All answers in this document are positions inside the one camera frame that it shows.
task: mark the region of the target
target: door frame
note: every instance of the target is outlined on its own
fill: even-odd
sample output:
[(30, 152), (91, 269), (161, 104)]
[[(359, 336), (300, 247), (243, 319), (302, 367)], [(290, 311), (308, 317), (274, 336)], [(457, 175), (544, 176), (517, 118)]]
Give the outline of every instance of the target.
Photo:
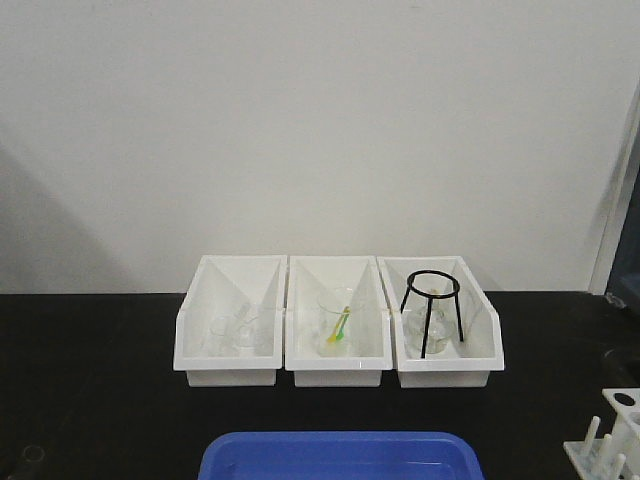
[(631, 107), (627, 114), (625, 122), (624, 137), (618, 160), (612, 175), (611, 185), (608, 196), (609, 213), (605, 223), (602, 238), (600, 240), (600, 248), (591, 274), (589, 283), (589, 292), (594, 295), (603, 295), (607, 288), (611, 268), (620, 242), (620, 235), (624, 220), (629, 209), (631, 194), (640, 169), (640, 155), (632, 157), (633, 145), (640, 142), (638, 136), (638, 126), (640, 124), (640, 83), (636, 87), (633, 95)]

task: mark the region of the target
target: blue plastic tray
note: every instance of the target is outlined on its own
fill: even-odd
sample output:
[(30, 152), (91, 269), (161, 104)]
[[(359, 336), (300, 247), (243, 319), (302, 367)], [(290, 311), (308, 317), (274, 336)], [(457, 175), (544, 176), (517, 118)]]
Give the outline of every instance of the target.
[(198, 480), (484, 480), (474, 451), (437, 432), (230, 433)]

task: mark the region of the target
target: white test tube rack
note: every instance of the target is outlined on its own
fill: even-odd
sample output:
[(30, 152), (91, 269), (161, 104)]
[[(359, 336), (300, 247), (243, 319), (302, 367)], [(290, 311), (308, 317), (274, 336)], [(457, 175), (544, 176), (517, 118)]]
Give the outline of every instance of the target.
[(593, 417), (584, 441), (564, 449), (583, 480), (640, 480), (640, 388), (602, 393), (617, 414), (611, 433), (597, 439), (600, 418)]

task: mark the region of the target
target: white plastic bin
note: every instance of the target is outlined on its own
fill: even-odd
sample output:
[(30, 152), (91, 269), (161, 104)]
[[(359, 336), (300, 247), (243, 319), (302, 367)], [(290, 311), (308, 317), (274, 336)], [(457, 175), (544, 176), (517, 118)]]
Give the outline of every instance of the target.
[(189, 385), (274, 385), (287, 257), (203, 256), (178, 312), (174, 369)]
[[(489, 373), (504, 370), (500, 322), (495, 311), (471, 271), (461, 257), (378, 257), (378, 265), (392, 310), (395, 343), (395, 368), (403, 388), (418, 387), (483, 387)], [(451, 325), (452, 335), (441, 351), (421, 358), (416, 346), (417, 318), (424, 322), (427, 300), (411, 292), (404, 312), (400, 307), (407, 289), (407, 277), (419, 270), (438, 270), (460, 283), (458, 294), (464, 341), (459, 340), (454, 298), (437, 300), (443, 324)], [(452, 282), (444, 277), (424, 276), (421, 291), (450, 292)]]
[(296, 386), (375, 387), (392, 364), (375, 258), (290, 257), (285, 368)]

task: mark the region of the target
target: plastic storage tray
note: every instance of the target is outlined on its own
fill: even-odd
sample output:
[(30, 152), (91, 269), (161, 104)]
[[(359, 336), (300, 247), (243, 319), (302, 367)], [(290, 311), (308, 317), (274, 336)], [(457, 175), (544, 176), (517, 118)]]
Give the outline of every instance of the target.
[[(483, 387), (493, 370), (504, 370), (500, 321), (484, 292), (461, 257), (378, 257), (393, 317), (395, 368), (403, 388)], [(407, 289), (407, 277), (419, 270), (437, 270), (453, 276), (460, 284), (459, 302), (464, 341), (451, 336), (444, 350), (421, 358), (415, 345), (410, 350), (406, 333), (409, 315), (417, 315), (425, 298), (411, 293), (403, 313), (400, 306)], [(445, 277), (421, 279), (421, 291), (451, 291)], [(453, 298), (439, 300), (442, 314), (452, 324), (457, 322)]]
[(284, 255), (202, 257), (176, 321), (174, 369), (189, 385), (274, 385), (286, 269)]
[(198, 480), (483, 480), (474, 451), (436, 432), (230, 433)]
[[(294, 256), (289, 270), (285, 368), (294, 372), (296, 386), (380, 385), (382, 370), (390, 370), (393, 361), (389, 312), (375, 258)], [(334, 307), (323, 308), (323, 298), (334, 299)], [(344, 338), (328, 343), (345, 305), (351, 310)]]

